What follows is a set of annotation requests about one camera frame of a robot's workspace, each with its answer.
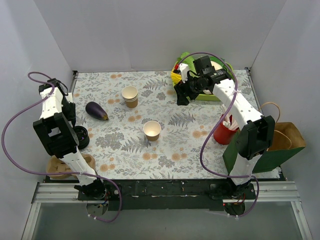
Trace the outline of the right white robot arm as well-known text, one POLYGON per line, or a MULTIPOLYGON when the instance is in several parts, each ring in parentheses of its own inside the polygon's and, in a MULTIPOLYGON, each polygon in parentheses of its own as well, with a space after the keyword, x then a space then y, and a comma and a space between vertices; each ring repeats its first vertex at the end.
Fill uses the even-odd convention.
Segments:
POLYGON ((272 145, 276 121, 272 116, 264 116, 256 110, 238 90, 238 80, 227 63, 215 69, 210 54, 193 61, 194 70, 180 60, 173 71, 180 74, 181 80, 174 85, 177 105, 187 106, 204 90, 210 91, 226 107, 223 117, 232 115, 238 125, 236 156, 231 171, 226 175, 229 183, 226 194, 237 199, 248 188, 253 178, 253 170, 265 151, 272 145))

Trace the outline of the brown paper coffee cup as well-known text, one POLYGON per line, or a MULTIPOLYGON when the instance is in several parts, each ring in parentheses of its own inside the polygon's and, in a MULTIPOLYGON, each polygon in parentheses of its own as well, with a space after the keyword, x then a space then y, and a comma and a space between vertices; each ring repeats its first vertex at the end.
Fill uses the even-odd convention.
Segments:
POLYGON ((143 126, 143 132, 147 140, 151 142, 158 140, 161 130, 161 125, 154 120, 146 122, 143 126))

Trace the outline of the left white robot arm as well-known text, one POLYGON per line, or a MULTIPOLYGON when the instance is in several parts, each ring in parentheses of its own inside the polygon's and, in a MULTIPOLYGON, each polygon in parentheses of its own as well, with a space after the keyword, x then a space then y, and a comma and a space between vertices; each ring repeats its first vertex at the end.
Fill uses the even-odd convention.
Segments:
POLYGON ((62 82, 51 78, 38 88, 43 100, 39 120, 33 128, 50 156, 65 163, 79 184, 75 189, 87 197, 101 200, 107 189, 97 173, 79 151, 80 141, 74 130, 76 124, 76 105, 73 94, 63 91, 62 82))

